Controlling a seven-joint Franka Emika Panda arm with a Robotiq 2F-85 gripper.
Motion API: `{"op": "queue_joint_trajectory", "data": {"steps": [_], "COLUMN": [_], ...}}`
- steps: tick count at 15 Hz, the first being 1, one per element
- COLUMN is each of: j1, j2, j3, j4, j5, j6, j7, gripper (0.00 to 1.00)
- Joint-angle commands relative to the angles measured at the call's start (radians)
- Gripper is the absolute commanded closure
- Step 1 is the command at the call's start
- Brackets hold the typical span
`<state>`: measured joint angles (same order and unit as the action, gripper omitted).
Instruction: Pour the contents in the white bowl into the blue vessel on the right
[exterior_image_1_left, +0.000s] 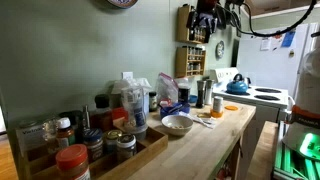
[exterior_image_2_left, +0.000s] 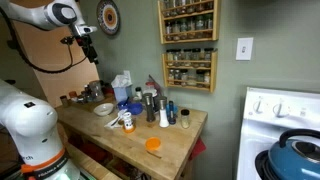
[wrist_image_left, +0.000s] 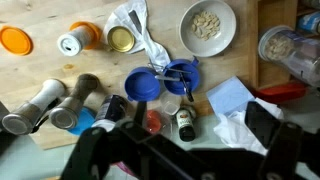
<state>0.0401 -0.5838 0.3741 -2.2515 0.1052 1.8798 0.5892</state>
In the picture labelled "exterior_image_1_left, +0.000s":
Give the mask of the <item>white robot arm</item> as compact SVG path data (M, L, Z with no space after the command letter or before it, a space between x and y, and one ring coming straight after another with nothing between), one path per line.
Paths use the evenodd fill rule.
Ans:
M282 142L305 158L320 160L320 47L318 32L312 33L314 48L300 66L296 101Z

